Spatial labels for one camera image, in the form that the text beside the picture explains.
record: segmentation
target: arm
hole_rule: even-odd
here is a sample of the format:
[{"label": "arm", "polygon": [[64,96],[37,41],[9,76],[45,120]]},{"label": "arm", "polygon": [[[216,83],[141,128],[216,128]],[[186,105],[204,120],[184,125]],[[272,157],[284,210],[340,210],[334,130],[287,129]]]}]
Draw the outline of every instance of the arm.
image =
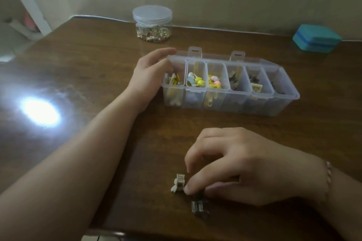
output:
[{"label": "arm", "polygon": [[0,196],[0,240],[80,240],[118,166],[137,115],[156,95],[171,63],[138,61],[127,89],[79,134],[20,178]]},{"label": "arm", "polygon": [[[196,172],[203,155],[223,157]],[[262,206],[290,197],[312,206],[348,241],[362,240],[362,183],[337,169],[327,183],[325,161],[244,128],[204,129],[185,156],[186,194]],[[222,182],[238,175],[239,182]]]}]

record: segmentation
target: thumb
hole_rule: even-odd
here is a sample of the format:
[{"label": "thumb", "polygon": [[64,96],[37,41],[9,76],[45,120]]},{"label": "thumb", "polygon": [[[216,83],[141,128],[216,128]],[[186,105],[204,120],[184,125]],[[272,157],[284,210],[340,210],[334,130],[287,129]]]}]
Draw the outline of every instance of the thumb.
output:
[{"label": "thumb", "polygon": [[263,205],[260,194],[251,186],[239,182],[217,182],[205,188],[205,195],[210,198],[225,199],[256,206]]},{"label": "thumb", "polygon": [[155,65],[152,65],[150,68],[153,71],[155,71],[155,74],[157,76],[163,76],[166,72],[169,74],[173,72],[172,64],[167,58],[158,61]]}]

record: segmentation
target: bracelet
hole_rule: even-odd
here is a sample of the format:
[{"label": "bracelet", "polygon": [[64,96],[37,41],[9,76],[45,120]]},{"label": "bracelet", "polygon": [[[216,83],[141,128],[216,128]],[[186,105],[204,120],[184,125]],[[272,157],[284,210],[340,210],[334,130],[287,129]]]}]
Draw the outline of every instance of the bracelet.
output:
[{"label": "bracelet", "polygon": [[325,201],[327,201],[329,191],[331,190],[331,183],[332,183],[332,164],[329,161],[326,161],[325,165],[327,167],[327,185],[328,185],[328,189],[325,192]]}]

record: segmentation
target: white jar lid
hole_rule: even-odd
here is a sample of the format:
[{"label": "white jar lid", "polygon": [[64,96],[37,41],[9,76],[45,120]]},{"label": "white jar lid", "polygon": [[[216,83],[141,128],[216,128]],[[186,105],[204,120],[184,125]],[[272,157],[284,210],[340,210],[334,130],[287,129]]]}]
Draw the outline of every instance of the white jar lid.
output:
[{"label": "white jar lid", "polygon": [[172,11],[157,5],[141,6],[133,10],[133,19],[146,25],[165,24],[172,20]]}]

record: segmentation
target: hand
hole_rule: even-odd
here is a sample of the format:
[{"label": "hand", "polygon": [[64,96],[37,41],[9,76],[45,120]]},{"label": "hand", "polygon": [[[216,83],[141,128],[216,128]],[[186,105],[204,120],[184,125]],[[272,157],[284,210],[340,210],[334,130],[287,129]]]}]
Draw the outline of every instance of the hand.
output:
[{"label": "hand", "polygon": [[[288,148],[244,128],[204,129],[188,150],[185,163],[192,173],[203,155],[223,157],[191,177],[185,193],[205,188],[205,195],[257,206],[290,197],[324,200],[327,169],[319,157]],[[239,182],[220,182],[232,176]]]},{"label": "hand", "polygon": [[155,97],[165,73],[172,73],[171,62],[161,58],[173,54],[176,54],[175,48],[157,49],[138,60],[125,93],[134,98],[139,112],[144,111]]}]

